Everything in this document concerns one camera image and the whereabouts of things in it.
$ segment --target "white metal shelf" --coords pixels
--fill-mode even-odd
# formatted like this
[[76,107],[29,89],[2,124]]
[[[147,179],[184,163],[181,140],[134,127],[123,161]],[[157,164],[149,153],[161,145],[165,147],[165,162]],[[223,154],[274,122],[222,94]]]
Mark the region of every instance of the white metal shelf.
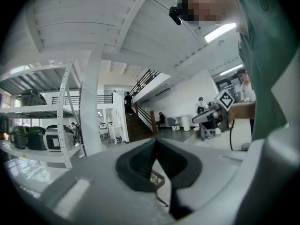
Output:
[[[25,119],[53,119],[57,118],[58,104],[55,105],[40,105],[26,107],[12,107],[0,109],[0,115],[9,118],[25,118]],[[73,117],[71,111],[63,109],[63,117]]]
[[15,158],[4,166],[17,184],[39,194],[67,171],[66,168],[41,166],[37,161],[24,158]]
[[[26,69],[16,73],[5,73],[0,76],[0,88],[11,95],[21,95],[26,89],[34,88],[39,92],[54,92],[60,90],[61,81],[67,64],[49,65]],[[68,77],[70,90],[79,90],[80,78],[74,66]]]
[[[68,157],[72,157],[80,148],[82,148],[83,144],[75,144],[73,149],[67,151]],[[0,149],[12,156],[26,158],[36,161],[43,162],[52,162],[52,163],[64,163],[64,157],[61,151],[37,151],[30,150],[28,148],[25,149],[17,149],[14,144],[11,144],[10,141],[0,141]]]

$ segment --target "green shirt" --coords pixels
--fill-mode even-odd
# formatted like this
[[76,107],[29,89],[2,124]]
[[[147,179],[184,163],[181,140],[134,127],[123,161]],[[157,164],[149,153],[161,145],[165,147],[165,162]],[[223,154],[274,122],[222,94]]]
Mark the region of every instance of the green shirt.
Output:
[[248,24],[248,35],[240,34],[239,51],[256,94],[256,140],[286,123],[271,88],[293,59],[299,38],[278,0],[239,1]]

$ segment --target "gray chair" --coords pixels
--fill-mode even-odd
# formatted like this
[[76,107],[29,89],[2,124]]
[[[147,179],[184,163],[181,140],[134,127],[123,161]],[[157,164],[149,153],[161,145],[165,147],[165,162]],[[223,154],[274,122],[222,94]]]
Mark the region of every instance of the gray chair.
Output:
[[179,123],[175,123],[176,120],[174,118],[167,118],[167,121],[168,121],[168,124],[169,126],[172,128],[172,127],[175,127],[175,131],[178,132],[177,130],[177,126],[179,125]]

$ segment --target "ceiling light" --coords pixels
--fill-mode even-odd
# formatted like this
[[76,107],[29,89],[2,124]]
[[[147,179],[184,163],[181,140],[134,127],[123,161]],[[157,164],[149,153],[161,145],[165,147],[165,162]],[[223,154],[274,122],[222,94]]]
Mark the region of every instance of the ceiling light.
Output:
[[230,23],[223,25],[222,27],[214,30],[210,34],[206,35],[204,38],[207,43],[211,42],[212,40],[216,39],[217,37],[221,36],[222,34],[228,32],[229,30],[233,29],[236,27],[235,23]]
[[230,72],[232,72],[232,71],[234,71],[234,70],[239,69],[239,68],[242,67],[242,66],[243,66],[243,64],[240,64],[240,65],[238,65],[238,66],[236,66],[236,67],[233,67],[233,68],[231,68],[231,69],[229,69],[229,70],[227,70],[227,71],[225,71],[225,72],[220,73],[220,75],[223,76],[223,75],[225,75],[225,74],[227,74],[227,73],[230,73]]

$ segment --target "black cable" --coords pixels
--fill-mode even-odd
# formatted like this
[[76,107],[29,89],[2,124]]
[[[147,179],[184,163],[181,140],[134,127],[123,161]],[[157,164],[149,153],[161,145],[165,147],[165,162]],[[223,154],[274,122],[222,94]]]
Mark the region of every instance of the black cable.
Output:
[[231,125],[231,128],[230,128],[230,133],[229,133],[229,142],[230,142],[231,151],[244,151],[243,149],[241,149],[241,150],[233,150],[233,145],[231,143],[231,132],[233,131],[233,126],[234,126],[234,120],[232,121],[232,125]]
[[234,126],[234,120],[232,121],[232,125],[231,125],[231,128],[230,128],[230,133],[229,133],[229,142],[230,142],[231,151],[233,151],[233,145],[231,144],[231,132],[233,131],[233,126]]

